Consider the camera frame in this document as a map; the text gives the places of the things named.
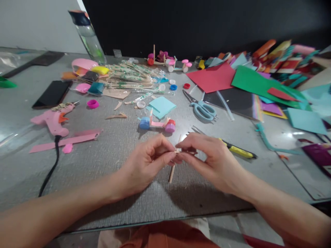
right hand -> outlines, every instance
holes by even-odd
[[[218,190],[234,195],[239,193],[238,185],[248,172],[238,163],[221,140],[198,133],[190,133],[176,147],[184,149],[193,147],[203,151],[207,155],[205,162],[186,152],[179,153],[177,158],[193,166]]]

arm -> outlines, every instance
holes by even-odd
[[[188,153],[180,153],[178,158],[192,165],[218,190],[253,204],[284,242],[296,247],[331,244],[328,216],[246,171],[219,139],[191,133],[176,147],[203,151],[207,155],[205,162]]]
[[[174,151],[164,136],[154,136],[139,144],[114,174],[3,212],[0,247],[43,247],[84,215],[143,191],[164,166],[174,164]]]

water bottle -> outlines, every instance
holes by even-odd
[[[106,57],[98,41],[94,28],[90,20],[85,15],[86,12],[81,10],[68,10],[73,23],[76,25],[77,32],[82,40],[84,47],[90,58],[99,65],[106,64]]]

left hand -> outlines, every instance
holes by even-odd
[[[116,172],[120,198],[143,191],[163,167],[175,163],[182,161],[176,159],[175,147],[162,134],[138,144]]]

blue scissors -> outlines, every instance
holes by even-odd
[[[197,115],[197,117],[203,121],[212,121],[217,118],[217,114],[214,108],[205,104],[203,101],[197,101],[195,98],[191,97],[189,93],[183,90],[184,95],[191,102],[190,106],[193,106],[193,111]]]

